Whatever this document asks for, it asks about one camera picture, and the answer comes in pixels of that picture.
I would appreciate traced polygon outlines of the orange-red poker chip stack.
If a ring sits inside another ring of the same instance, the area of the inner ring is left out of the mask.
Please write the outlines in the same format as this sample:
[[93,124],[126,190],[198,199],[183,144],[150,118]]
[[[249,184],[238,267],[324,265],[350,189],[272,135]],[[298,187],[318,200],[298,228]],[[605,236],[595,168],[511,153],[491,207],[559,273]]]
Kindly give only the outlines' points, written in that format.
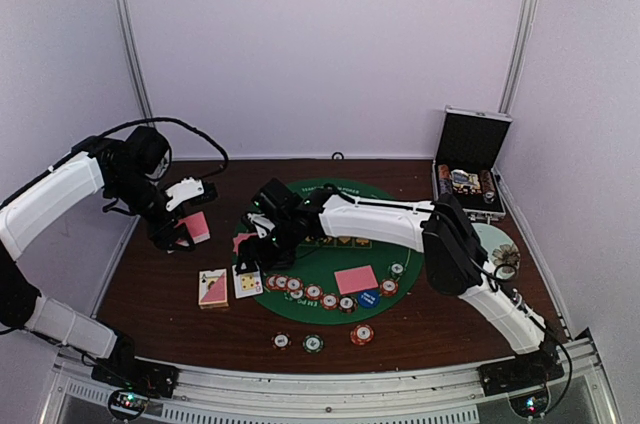
[[358,324],[350,332],[350,340],[354,345],[364,346],[374,339],[374,330],[368,324]]

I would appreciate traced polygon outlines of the aluminium poker chip case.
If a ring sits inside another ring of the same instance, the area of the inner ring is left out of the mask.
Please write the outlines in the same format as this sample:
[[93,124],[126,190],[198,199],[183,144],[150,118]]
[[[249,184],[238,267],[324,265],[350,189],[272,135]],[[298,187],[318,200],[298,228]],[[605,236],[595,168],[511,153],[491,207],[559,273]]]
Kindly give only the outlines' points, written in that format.
[[504,113],[447,106],[432,163],[433,197],[453,195],[472,220],[503,219],[495,164],[512,122]]

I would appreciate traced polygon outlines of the round green poker mat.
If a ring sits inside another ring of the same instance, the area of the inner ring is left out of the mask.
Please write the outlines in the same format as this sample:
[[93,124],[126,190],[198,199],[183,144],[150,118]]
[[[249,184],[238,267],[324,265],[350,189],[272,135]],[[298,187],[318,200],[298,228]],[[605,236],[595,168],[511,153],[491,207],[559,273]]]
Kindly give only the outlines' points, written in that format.
[[[389,266],[399,262],[405,266],[405,272],[394,279],[389,273]],[[352,295],[357,302],[353,313],[343,313],[338,308],[325,310],[320,301],[311,301],[305,295],[299,300],[289,297],[288,291],[270,291],[266,284],[264,292],[254,300],[268,311],[292,321],[320,326],[337,326],[355,324],[380,315],[398,304],[418,281],[424,257],[422,254],[402,246],[366,240],[364,238],[340,237],[329,238],[323,242],[306,239],[296,249],[296,261],[290,269],[271,269],[264,274],[296,277],[302,280],[303,287],[310,284],[319,285],[325,294],[342,295],[338,291],[334,272],[371,266],[378,284],[384,279],[394,279],[399,283],[395,296],[384,297],[380,294],[380,304],[374,309],[364,309],[358,305],[357,295]]]

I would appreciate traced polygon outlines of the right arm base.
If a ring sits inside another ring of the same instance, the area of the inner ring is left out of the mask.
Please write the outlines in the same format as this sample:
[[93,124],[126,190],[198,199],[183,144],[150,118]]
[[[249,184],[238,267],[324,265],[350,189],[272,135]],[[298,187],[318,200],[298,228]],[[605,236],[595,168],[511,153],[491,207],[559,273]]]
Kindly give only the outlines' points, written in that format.
[[559,362],[517,356],[514,359],[484,364],[477,369],[484,395],[494,396],[541,386],[565,375]]

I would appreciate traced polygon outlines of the right aluminium frame post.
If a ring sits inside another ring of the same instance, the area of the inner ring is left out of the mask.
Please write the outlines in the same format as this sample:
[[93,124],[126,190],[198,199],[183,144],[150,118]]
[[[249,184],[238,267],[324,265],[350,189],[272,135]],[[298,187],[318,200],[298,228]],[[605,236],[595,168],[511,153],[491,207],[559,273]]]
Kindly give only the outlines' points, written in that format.
[[510,63],[499,103],[499,112],[509,114],[515,102],[517,88],[524,67],[527,44],[530,39],[539,0],[521,0]]

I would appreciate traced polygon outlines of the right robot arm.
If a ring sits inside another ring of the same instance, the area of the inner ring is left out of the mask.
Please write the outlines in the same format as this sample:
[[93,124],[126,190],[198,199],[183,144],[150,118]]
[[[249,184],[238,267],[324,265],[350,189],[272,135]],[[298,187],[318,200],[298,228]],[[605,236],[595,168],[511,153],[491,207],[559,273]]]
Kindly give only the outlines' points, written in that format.
[[327,183],[302,197],[272,179],[253,205],[242,222],[255,233],[237,246],[237,273],[291,266],[305,239],[355,237],[402,246],[423,255],[433,290],[467,302],[503,335],[520,356],[512,367],[519,384],[533,385],[550,370],[551,331],[510,286],[516,264],[491,261],[453,195],[419,202],[368,199]]

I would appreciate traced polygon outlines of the single red-backed card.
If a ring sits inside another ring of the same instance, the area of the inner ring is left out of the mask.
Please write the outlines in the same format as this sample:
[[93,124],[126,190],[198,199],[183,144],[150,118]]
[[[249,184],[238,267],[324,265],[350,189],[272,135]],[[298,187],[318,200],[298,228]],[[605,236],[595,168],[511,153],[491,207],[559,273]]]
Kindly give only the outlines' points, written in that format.
[[247,239],[254,237],[255,233],[239,233],[236,236],[233,237],[232,239],[232,243],[233,243],[233,253],[235,255],[239,254],[239,247],[240,245],[246,241]]

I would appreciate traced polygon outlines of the red chip pile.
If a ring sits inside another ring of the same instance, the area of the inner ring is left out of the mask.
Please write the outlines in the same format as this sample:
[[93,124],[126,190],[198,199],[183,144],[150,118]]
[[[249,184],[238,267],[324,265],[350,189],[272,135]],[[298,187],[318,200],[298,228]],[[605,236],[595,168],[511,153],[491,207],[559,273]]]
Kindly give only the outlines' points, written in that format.
[[267,277],[266,279],[266,287],[270,290],[270,291],[284,291],[284,290],[279,290],[276,288],[275,285],[275,278],[277,276],[282,276],[282,275],[270,275]]

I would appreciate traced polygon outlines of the red five poker chip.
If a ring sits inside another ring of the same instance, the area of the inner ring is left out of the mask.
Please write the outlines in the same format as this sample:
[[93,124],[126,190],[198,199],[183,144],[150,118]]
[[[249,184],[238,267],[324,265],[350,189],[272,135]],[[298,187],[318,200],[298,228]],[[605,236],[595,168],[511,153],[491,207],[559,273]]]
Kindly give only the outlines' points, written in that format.
[[397,294],[399,283],[393,279],[384,279],[380,284],[380,294],[384,297],[392,297]]

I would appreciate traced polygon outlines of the red-backed card seat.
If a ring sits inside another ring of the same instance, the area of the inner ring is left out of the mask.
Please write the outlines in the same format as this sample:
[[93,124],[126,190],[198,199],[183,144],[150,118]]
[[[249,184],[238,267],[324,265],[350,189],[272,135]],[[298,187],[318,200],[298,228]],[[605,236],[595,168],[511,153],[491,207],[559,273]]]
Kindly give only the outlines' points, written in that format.
[[334,277],[341,295],[359,293],[378,287],[378,281],[371,266],[335,271]]

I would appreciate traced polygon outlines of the aluminium front rail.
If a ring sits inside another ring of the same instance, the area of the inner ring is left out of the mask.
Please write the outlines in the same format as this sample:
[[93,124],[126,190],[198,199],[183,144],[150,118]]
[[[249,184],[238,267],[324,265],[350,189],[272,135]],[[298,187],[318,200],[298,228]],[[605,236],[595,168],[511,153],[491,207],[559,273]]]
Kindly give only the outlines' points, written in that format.
[[[567,377],[548,384],[544,419],[519,416],[514,393],[489,396],[477,368],[485,361],[442,368],[364,374],[249,373],[178,366],[173,397],[154,399],[132,423],[622,423],[593,341],[565,345]],[[107,408],[112,387],[70,351],[57,357],[36,423],[118,423]]]

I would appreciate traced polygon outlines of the green chip seat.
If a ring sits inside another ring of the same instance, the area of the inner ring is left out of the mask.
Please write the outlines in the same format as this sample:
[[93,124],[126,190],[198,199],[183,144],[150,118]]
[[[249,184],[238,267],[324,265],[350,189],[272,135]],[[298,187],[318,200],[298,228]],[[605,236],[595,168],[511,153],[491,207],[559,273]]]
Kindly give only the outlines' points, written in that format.
[[389,266],[389,273],[394,279],[402,276],[404,272],[405,266],[399,262],[394,262]]

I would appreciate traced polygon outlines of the brown poker chip stack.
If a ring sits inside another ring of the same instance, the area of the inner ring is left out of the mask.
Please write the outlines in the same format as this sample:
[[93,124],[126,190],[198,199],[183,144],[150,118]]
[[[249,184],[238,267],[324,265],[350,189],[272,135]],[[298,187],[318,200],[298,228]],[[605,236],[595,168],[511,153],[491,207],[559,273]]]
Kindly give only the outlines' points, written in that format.
[[278,350],[285,350],[291,345],[291,338],[287,333],[276,333],[272,337],[272,346]]

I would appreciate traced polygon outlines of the blue small blind button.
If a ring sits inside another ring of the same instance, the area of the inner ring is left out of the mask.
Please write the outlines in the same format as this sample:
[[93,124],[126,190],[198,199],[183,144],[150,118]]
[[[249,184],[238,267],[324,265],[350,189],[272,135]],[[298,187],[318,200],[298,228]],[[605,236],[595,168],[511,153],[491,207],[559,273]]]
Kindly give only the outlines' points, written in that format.
[[358,305],[364,309],[376,308],[380,304],[380,300],[380,293],[376,289],[364,290],[357,295]]

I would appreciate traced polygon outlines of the green poker chip stack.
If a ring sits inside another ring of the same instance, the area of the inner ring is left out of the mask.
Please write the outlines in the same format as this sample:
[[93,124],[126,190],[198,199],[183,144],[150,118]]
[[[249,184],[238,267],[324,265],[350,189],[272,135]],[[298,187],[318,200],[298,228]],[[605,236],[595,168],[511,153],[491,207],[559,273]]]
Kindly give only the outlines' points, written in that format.
[[303,338],[302,347],[307,353],[318,353],[324,348],[324,340],[317,334],[309,334]]

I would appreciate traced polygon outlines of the red-backed card deck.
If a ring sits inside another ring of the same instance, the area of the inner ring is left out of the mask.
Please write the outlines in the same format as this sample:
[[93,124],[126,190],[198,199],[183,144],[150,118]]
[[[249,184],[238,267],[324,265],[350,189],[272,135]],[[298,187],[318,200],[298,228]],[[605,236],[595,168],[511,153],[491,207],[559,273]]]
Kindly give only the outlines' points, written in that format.
[[210,239],[209,226],[203,211],[189,215],[179,221],[185,224],[187,231],[195,244]]

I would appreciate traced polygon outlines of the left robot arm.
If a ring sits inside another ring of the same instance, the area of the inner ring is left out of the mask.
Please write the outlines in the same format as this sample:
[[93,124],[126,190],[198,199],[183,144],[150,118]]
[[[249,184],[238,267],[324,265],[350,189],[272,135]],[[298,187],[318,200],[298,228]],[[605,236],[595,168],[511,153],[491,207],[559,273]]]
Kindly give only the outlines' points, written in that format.
[[186,205],[215,200],[208,176],[186,177],[161,188],[156,172],[171,158],[167,139],[155,128],[131,123],[124,140],[111,131],[90,136],[1,204],[1,324],[5,332],[28,331],[105,359],[106,373],[123,388],[144,377],[138,359],[117,349],[111,328],[47,297],[17,266],[30,244],[85,198],[101,193],[105,212],[140,217],[148,236],[163,251],[192,251],[194,238],[183,223]]

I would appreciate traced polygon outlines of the left aluminium frame post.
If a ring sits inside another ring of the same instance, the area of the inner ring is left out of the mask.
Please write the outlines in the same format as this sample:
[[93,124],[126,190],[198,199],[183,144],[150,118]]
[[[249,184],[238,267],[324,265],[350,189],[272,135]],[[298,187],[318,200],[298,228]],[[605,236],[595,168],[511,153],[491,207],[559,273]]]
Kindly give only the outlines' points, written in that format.
[[114,0],[117,20],[123,40],[126,66],[132,83],[135,101],[142,118],[153,117],[146,83],[136,46],[128,0]]

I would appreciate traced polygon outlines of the card deck box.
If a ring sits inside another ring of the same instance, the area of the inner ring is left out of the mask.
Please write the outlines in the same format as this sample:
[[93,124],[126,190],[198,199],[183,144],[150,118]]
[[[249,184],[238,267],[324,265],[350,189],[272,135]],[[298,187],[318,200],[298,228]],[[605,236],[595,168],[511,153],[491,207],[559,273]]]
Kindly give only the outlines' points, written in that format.
[[229,306],[226,269],[199,272],[198,306],[200,309]]

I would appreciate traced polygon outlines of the pale green ceramic plate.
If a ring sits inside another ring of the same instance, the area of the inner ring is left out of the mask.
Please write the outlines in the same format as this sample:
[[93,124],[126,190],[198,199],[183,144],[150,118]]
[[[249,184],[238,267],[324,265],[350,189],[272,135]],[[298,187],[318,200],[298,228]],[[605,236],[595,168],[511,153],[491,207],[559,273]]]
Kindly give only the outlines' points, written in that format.
[[488,270],[499,279],[515,279],[521,262],[521,253],[515,242],[493,225],[474,223],[473,227],[487,251],[490,262]]

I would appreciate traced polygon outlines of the aluminium frame post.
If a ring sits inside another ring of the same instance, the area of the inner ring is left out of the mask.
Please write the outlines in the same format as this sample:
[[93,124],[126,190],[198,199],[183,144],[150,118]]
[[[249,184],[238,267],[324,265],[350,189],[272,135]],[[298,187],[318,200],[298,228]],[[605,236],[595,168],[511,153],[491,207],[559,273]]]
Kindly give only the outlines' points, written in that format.
[[517,88],[524,67],[527,44],[530,39],[539,0],[521,0],[510,63],[499,103],[499,112],[509,114],[515,102]]
[[114,0],[117,20],[123,40],[126,66],[132,83],[135,101],[142,118],[153,117],[146,83],[136,46],[128,0]]

